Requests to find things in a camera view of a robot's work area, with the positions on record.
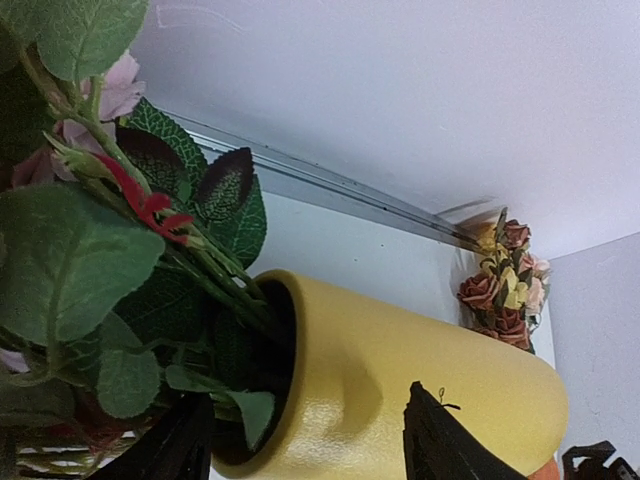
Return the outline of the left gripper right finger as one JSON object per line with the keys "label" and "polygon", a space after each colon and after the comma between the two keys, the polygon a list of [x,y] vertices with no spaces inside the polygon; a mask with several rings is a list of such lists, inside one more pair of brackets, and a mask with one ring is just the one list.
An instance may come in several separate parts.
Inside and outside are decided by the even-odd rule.
{"label": "left gripper right finger", "polygon": [[410,480],[517,480],[524,476],[486,449],[420,382],[404,410],[403,450]]}

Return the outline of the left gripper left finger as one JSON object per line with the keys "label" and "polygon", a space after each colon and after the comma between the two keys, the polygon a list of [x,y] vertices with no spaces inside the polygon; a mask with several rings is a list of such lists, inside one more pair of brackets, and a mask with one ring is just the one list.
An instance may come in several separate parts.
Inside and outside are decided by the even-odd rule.
{"label": "left gripper left finger", "polygon": [[182,397],[143,437],[90,480],[207,479],[211,470],[213,401]]}

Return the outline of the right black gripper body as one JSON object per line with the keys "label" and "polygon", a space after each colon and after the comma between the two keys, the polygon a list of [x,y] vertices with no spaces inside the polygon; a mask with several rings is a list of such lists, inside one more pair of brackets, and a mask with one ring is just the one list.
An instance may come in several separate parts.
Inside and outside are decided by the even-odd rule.
{"label": "right black gripper body", "polygon": [[573,446],[561,457],[567,480],[639,480],[623,457],[612,459],[617,449],[605,440],[587,446]]}

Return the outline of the orange yellow wrapping paper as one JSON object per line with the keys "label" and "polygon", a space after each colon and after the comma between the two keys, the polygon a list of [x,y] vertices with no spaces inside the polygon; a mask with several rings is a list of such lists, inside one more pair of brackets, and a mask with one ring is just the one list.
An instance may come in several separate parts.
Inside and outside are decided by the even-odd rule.
{"label": "orange yellow wrapping paper", "polygon": [[560,480],[560,470],[557,461],[551,458],[541,468],[527,477],[528,480]]}

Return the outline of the yellow ceramic vase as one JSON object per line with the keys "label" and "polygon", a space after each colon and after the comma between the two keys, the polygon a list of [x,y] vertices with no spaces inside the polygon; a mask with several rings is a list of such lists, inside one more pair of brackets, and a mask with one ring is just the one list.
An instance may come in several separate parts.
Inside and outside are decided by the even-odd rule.
{"label": "yellow ceramic vase", "polygon": [[401,479],[404,411],[419,382],[523,475],[558,450],[569,405],[554,368],[524,350],[285,270],[257,278],[294,325],[289,388],[262,447],[212,452],[228,479]]}

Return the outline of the white and pink flowers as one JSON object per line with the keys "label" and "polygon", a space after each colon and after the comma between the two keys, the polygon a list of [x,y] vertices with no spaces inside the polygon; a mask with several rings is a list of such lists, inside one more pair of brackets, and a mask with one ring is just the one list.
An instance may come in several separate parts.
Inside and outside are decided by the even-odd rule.
{"label": "white and pink flowers", "polygon": [[258,451],[284,335],[247,268],[266,236],[249,148],[207,161],[130,45],[145,1],[1,5],[1,474],[89,477],[182,397],[212,452]]}

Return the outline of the loose bouquet flower stems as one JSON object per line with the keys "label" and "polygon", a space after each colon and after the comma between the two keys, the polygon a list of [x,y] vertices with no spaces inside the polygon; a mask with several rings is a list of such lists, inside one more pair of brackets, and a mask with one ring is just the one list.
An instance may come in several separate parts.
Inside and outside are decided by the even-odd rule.
{"label": "loose bouquet flower stems", "polygon": [[533,333],[551,291],[551,264],[530,251],[531,229],[502,208],[475,223],[479,247],[476,274],[456,297],[471,315],[467,327],[533,354]]}

